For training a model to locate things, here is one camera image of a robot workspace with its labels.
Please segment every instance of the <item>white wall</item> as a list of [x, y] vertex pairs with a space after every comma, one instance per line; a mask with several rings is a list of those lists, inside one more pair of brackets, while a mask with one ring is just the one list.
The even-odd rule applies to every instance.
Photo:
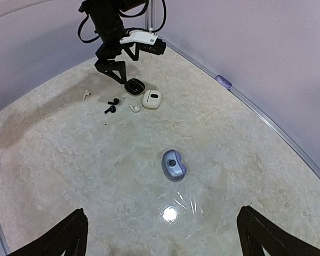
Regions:
[[160, 35], [229, 79], [320, 168], [320, 0], [166, 3]]
[[[0, 0], [0, 110], [38, 85], [95, 57], [101, 44], [84, 44], [77, 28], [85, 14], [81, 0]], [[144, 18], [127, 19], [125, 26], [144, 26]], [[83, 38], [95, 34], [91, 21]]]

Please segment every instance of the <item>white bracket on robot arm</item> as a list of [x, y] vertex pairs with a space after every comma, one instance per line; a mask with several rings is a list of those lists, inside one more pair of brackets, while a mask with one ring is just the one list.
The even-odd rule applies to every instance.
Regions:
[[141, 43], [154, 45], [157, 39], [158, 35], [156, 33], [137, 30], [131, 32], [130, 36], [123, 37], [119, 42], [120, 44]]

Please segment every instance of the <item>marble surface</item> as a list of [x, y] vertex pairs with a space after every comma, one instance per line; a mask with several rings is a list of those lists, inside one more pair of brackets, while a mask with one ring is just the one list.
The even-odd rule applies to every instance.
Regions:
[[[320, 181], [274, 131], [171, 49], [125, 59], [129, 77], [162, 92], [158, 110], [132, 113], [142, 96], [93, 59], [0, 112], [0, 220], [11, 251], [82, 207], [87, 255], [242, 255], [236, 217], [249, 204], [320, 248]], [[92, 95], [82, 101], [84, 90]], [[105, 115], [113, 98], [121, 104]], [[189, 167], [179, 183], [161, 169], [172, 148]]]

